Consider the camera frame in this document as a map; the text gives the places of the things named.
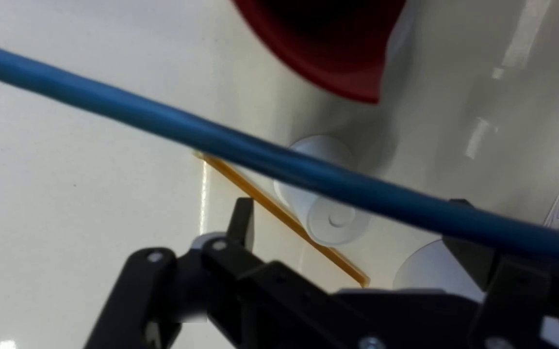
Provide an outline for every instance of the blue cable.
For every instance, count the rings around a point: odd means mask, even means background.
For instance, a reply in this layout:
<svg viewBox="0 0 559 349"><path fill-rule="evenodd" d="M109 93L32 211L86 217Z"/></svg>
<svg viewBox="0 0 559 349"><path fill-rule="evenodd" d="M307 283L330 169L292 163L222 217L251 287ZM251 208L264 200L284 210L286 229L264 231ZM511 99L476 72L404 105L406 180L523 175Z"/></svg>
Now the blue cable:
<svg viewBox="0 0 559 349"><path fill-rule="evenodd" d="M266 177L447 237L559 262L559 233L455 206L299 155L140 95L0 51L0 82L187 144Z"/></svg>

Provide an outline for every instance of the glossy white surface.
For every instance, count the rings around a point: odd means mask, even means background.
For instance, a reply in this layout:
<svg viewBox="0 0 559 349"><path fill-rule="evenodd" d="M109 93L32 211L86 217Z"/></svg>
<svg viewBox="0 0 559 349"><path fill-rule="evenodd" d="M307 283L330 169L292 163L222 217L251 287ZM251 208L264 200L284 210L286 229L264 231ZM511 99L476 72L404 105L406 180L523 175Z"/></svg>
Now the glossy white surface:
<svg viewBox="0 0 559 349"><path fill-rule="evenodd" d="M328 132L363 173L544 221L559 192L559 2L418 0L408 16L379 107L305 84L226 0L0 0L0 47L282 146ZM132 250L185 252L226 227L235 196L187 148L0 85L0 347L82 347ZM354 285L257 219L262 256ZM433 239L375 219L344 250L385 287ZM196 322L177 347L226 343Z"/></svg>

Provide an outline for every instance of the red object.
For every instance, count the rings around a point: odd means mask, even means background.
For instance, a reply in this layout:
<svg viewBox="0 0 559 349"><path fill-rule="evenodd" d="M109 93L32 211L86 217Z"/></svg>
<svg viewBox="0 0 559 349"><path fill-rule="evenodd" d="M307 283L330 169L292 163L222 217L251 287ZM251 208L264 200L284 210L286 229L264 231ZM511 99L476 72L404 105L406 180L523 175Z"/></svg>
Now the red object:
<svg viewBox="0 0 559 349"><path fill-rule="evenodd" d="M406 0L235 0L288 66L338 95L377 103L387 43Z"/></svg>

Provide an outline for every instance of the blue wire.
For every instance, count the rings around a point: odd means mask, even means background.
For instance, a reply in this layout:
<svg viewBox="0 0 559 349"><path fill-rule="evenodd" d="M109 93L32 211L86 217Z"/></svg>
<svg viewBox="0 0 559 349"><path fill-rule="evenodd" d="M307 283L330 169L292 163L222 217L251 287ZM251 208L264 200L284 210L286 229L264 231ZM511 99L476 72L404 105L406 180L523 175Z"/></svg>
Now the blue wire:
<svg viewBox="0 0 559 349"><path fill-rule="evenodd" d="M0 82L187 144L338 202L447 237L559 262L559 233L441 202L251 138L140 95L0 51Z"/></svg>

